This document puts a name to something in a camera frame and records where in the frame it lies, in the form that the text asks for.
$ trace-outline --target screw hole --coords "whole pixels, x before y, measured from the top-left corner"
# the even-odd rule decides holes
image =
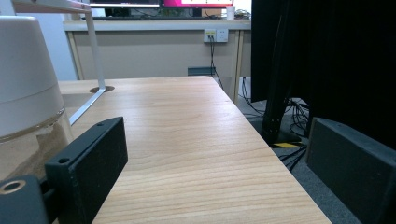
[[[24,180],[15,180],[9,183],[6,183],[3,187],[0,188],[0,194],[9,194],[19,189],[23,188],[26,185],[26,181]]]
[[[59,160],[59,163],[63,164],[63,163],[67,163],[68,161],[70,161],[69,158],[62,158],[62,159]]]

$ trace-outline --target monitor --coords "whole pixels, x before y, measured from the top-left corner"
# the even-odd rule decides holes
[[[226,8],[233,0],[163,0],[162,7]]]
[[[90,0],[93,8],[159,7],[161,0]]]

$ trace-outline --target desk surface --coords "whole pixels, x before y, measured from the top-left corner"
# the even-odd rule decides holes
[[[123,116],[129,161],[94,223],[329,223],[210,77],[107,80],[72,127]],[[95,81],[61,82],[70,112]]]

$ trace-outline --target black curtain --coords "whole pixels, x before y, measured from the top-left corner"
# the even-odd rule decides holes
[[[291,35],[279,29],[281,18],[290,15],[293,20],[284,25],[294,30]],[[253,102],[267,99],[279,105],[282,96],[302,97],[310,106],[310,119],[345,123],[396,148],[392,1],[253,0],[251,32]],[[289,91],[279,93],[282,89]]]

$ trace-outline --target floor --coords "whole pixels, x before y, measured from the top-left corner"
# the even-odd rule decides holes
[[[250,102],[247,100],[250,97],[250,78],[247,77],[245,80],[241,78],[239,83],[239,98],[237,106],[252,123],[253,127],[255,127],[259,132],[260,127],[257,126],[258,124],[259,126],[261,124],[261,114],[265,110],[265,101],[256,102],[250,106]],[[293,110],[287,109],[287,112],[282,119],[281,132],[289,133],[290,125],[292,125],[294,121]],[[296,126],[293,126],[291,129],[297,134],[303,133],[302,130],[299,130],[299,128]],[[300,141],[298,143],[293,141],[291,144],[281,145],[283,147],[279,147],[277,145],[271,145],[270,147],[280,159],[284,160],[283,162],[285,166],[287,166],[289,170],[291,169],[291,173],[294,175],[294,177],[299,181],[299,183],[308,192],[311,198],[332,223],[359,224],[359,220],[344,206],[340,200],[338,200],[332,191],[327,188],[326,185],[323,184],[323,182],[306,165],[304,159],[304,149],[302,148],[301,151],[298,150],[301,148],[300,145],[304,146],[308,143],[309,139],[300,137]],[[292,155],[294,152],[296,152],[295,155],[290,156],[289,158],[286,157],[288,155]]]

